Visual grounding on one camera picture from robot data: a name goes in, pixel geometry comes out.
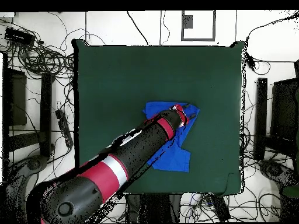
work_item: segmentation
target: floor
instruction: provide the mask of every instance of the floor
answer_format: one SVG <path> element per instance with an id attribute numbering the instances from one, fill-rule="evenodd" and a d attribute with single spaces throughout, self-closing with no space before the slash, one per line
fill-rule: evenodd
<path id="1" fill-rule="evenodd" d="M 70 55 L 73 50 L 71 46 L 72 39 L 86 39 L 90 45 L 101 46 L 104 44 L 119 44 L 119 45 L 146 45 L 144 38 L 137 31 L 133 25 L 131 19 L 127 13 L 124 12 L 32 12 L 32 13 L 17 13 L 13 18 L 3 17 L 0 18 L 6 22 L 0 20 L 0 44 L 6 45 L 3 39 L 3 33 L 5 32 L 6 26 L 19 25 L 25 27 L 31 31 L 35 31 L 44 41 L 45 46 L 52 46 L 51 48 L 60 53 Z M 146 11 L 146 12 L 130 12 L 131 17 L 135 20 L 136 25 L 139 27 L 143 35 L 146 37 L 149 45 L 207 45 L 206 42 L 202 41 L 184 41 L 182 42 L 180 37 L 180 15 L 181 11 Z M 215 42 L 209 43 L 208 45 L 214 46 L 229 46 L 235 40 L 245 40 L 247 35 L 254 28 L 265 25 L 277 19 L 289 16 L 291 12 L 286 10 L 217 10 L 217 21 L 216 22 L 216 40 Z M 161 41 L 160 35 L 160 17 L 162 22 L 161 28 Z M 298 42 L 297 34 L 297 21 L 292 20 L 289 22 L 280 22 L 275 25 L 266 26 L 261 29 L 256 29 L 250 35 L 248 53 L 255 58 L 260 60 L 271 60 L 271 61 L 296 61 L 299 57 L 299 49 L 295 46 Z M 287 39 L 280 38 L 280 32 Z M 20 63 L 17 58 L 13 59 L 13 66 L 15 69 L 20 69 Z M 264 75 L 268 78 L 268 98 L 271 98 L 271 87 L 273 82 L 289 79 L 295 77 L 294 67 L 291 62 L 270 62 L 270 70 Z M 260 62 L 259 74 L 266 73 L 269 69 L 269 65 L 265 62 Z M 39 126 L 39 104 L 40 102 L 40 76 L 26 72 L 28 77 L 27 80 L 27 106 L 26 111 L 33 124 L 38 130 Z M 55 158 L 63 156 L 67 147 L 65 146 L 63 138 L 57 124 L 57 119 L 54 114 L 54 110 L 58 109 L 63 102 L 65 102 L 64 85 L 69 82 L 67 74 L 60 76 L 59 81 L 53 83 L 53 117 L 52 117 L 52 143 L 55 144 Z M 245 109 L 255 104 L 255 93 L 256 86 L 255 82 L 260 75 L 254 73 L 250 68 L 246 67 L 246 100 Z M 69 94 L 70 101 L 74 98 L 72 92 Z M 267 103 L 268 110 L 271 109 L 271 100 Z M 74 108 L 71 104 L 67 104 L 65 108 L 65 114 L 68 117 L 69 129 L 74 130 Z M 251 134 L 254 134 L 254 114 L 255 108 L 249 108 L 245 112 L 245 122 L 248 122 L 248 129 Z M 268 130 L 270 126 L 270 114 L 267 119 Z M 32 131 L 33 127 L 28 121 L 26 126 L 18 126 L 11 128 L 10 135 L 22 134 L 24 132 Z M 38 153 L 38 145 L 32 145 L 30 147 L 16 150 L 10 153 L 10 161 L 17 162 L 26 156 L 34 155 Z M 54 178 L 69 171 L 74 167 L 74 149 L 67 155 L 63 156 L 62 159 L 58 159 L 55 162 L 49 164 L 42 172 L 40 172 L 37 183 L 44 180 Z M 265 158 L 270 158 L 273 154 L 266 152 Z M 285 156 L 277 155 L 275 159 L 285 159 Z M 256 198 L 259 198 L 265 193 L 272 193 L 278 195 L 277 187 L 274 182 L 269 181 L 263 177 L 258 170 L 258 165 L 253 160 L 245 159 L 246 168 L 245 173 L 245 189 L 244 192 L 238 195 L 232 195 L 226 197 L 226 201 L 230 201 L 230 213 L 232 219 L 230 222 L 262 222 L 264 217 L 265 221 L 273 222 L 278 221 L 276 211 L 279 211 L 280 202 L 279 200 L 271 195 L 266 195 L 261 199 L 261 204 L 264 207 L 269 207 L 268 211 L 263 209 L 262 216 L 256 208 Z M 289 160 L 284 163 L 291 167 Z M 27 194 L 33 188 L 36 182 L 37 176 L 33 176 L 27 186 Z M 180 222 L 199 222 L 199 220 L 207 220 L 206 222 L 218 222 L 213 213 L 213 207 L 205 207 L 204 213 L 190 211 L 190 205 L 196 205 L 197 201 L 201 197 L 200 194 L 185 193 L 182 197 Z M 114 210 L 109 213 L 110 219 L 106 218 L 105 223 L 114 222 L 114 218 L 118 218 L 124 211 L 124 204 L 117 205 Z"/>

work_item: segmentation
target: green table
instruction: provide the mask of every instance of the green table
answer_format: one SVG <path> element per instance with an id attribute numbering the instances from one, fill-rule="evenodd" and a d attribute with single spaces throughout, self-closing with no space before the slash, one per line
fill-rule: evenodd
<path id="1" fill-rule="evenodd" d="M 200 109 L 182 146 L 191 152 L 190 172 L 151 167 L 126 192 L 239 193 L 243 43 L 234 48 L 76 44 L 80 164 L 144 120 L 146 102 L 187 102 Z"/>

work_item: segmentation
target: black monitor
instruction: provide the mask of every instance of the black monitor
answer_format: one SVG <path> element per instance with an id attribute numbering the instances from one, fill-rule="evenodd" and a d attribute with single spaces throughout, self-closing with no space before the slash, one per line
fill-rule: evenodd
<path id="1" fill-rule="evenodd" d="M 272 116 L 270 135 L 295 141 L 298 130 L 298 103 L 296 91 L 299 79 L 275 82 L 272 89 Z"/>

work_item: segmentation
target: blue towel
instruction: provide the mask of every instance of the blue towel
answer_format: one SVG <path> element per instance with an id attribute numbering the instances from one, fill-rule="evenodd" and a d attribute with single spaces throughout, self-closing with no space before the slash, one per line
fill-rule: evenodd
<path id="1" fill-rule="evenodd" d="M 167 110 L 173 105 L 178 104 L 178 102 L 162 102 L 162 101 L 152 101 L 145 105 L 143 112 L 146 114 L 147 119 L 158 114 L 163 110 Z M 189 172 L 189 161 L 190 152 L 181 149 L 188 132 L 190 131 L 193 123 L 195 122 L 199 109 L 195 106 L 190 105 L 188 108 L 184 109 L 187 117 L 192 114 L 196 114 L 195 118 L 192 118 L 188 125 L 176 130 L 176 135 L 174 137 L 174 142 L 169 141 L 159 149 L 156 154 L 147 162 L 152 164 L 154 169 L 164 170 L 164 171 L 177 171 L 177 172 Z"/>

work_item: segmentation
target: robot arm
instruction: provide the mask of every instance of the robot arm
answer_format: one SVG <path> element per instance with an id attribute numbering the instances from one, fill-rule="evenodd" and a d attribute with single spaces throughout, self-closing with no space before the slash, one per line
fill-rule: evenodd
<path id="1" fill-rule="evenodd" d="M 118 137 L 83 164 L 81 174 L 62 183 L 55 180 L 40 183 L 39 189 L 43 188 L 40 191 L 48 189 L 42 194 L 40 192 L 43 197 L 43 203 L 39 203 L 41 222 L 86 221 L 175 136 L 178 128 L 188 122 L 183 107 L 177 104 Z"/>

